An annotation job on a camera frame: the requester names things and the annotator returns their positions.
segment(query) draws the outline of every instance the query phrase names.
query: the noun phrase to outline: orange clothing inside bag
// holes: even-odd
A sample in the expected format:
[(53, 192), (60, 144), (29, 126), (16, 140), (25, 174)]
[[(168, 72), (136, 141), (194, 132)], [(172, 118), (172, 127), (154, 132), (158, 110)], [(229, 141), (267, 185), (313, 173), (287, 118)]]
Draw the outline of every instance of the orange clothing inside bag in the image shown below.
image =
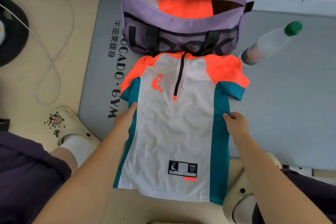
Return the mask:
[(183, 19), (202, 19), (213, 16), (211, 0), (157, 0), (159, 10)]

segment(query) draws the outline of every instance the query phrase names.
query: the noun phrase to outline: gray exercise mat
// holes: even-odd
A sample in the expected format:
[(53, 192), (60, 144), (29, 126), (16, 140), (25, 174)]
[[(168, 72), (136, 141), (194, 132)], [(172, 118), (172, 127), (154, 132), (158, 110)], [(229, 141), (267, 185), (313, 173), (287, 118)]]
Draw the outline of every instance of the gray exercise mat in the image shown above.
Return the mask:
[[(127, 108), (119, 86), (142, 56), (122, 41), (120, 1), (99, 2), (79, 107), (79, 118), (101, 140)], [(336, 18), (252, 11), (233, 54), (294, 20), (303, 31), (281, 53), (243, 70), (250, 85), (242, 101), (230, 98), (230, 108), (248, 118), (251, 135), (281, 163), (336, 170)], [(229, 146), (238, 157), (232, 140)]]

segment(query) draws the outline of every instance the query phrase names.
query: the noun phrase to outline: black round object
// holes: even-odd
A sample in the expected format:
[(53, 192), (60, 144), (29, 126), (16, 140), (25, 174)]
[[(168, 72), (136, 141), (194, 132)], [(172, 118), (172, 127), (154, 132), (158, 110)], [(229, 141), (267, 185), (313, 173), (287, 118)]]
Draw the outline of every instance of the black round object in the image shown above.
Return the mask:
[[(11, 0), (0, 0), (0, 4), (15, 14), (29, 27), (28, 19), (23, 10)], [(5, 26), (5, 40), (0, 45), (0, 67), (15, 59), (26, 45), (29, 31), (14, 16), (5, 16), (5, 9), (0, 6), (0, 20)]]

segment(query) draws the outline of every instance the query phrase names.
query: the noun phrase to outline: person's left hand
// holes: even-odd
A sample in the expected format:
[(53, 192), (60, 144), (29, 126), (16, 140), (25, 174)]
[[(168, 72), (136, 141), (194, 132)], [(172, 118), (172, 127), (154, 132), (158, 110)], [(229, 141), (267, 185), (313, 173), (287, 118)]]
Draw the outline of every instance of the person's left hand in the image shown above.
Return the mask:
[(125, 140), (128, 139), (128, 130), (131, 127), (136, 109), (137, 103), (134, 102), (128, 110), (119, 113), (114, 120), (113, 130), (118, 130), (118, 133), (121, 133), (120, 136), (125, 137)]

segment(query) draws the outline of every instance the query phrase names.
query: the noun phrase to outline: white sock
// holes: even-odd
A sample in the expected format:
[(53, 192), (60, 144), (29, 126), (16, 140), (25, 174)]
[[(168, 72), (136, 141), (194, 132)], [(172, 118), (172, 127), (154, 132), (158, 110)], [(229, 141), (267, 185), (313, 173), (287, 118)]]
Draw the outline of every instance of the white sock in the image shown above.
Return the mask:
[(241, 200), (233, 211), (234, 221), (237, 224), (252, 224), (252, 214), (256, 202), (254, 195)]
[(73, 154), (77, 161), (77, 168), (79, 168), (94, 151), (90, 143), (78, 135), (67, 135), (63, 141), (63, 144), (61, 144), (59, 148), (65, 148)]

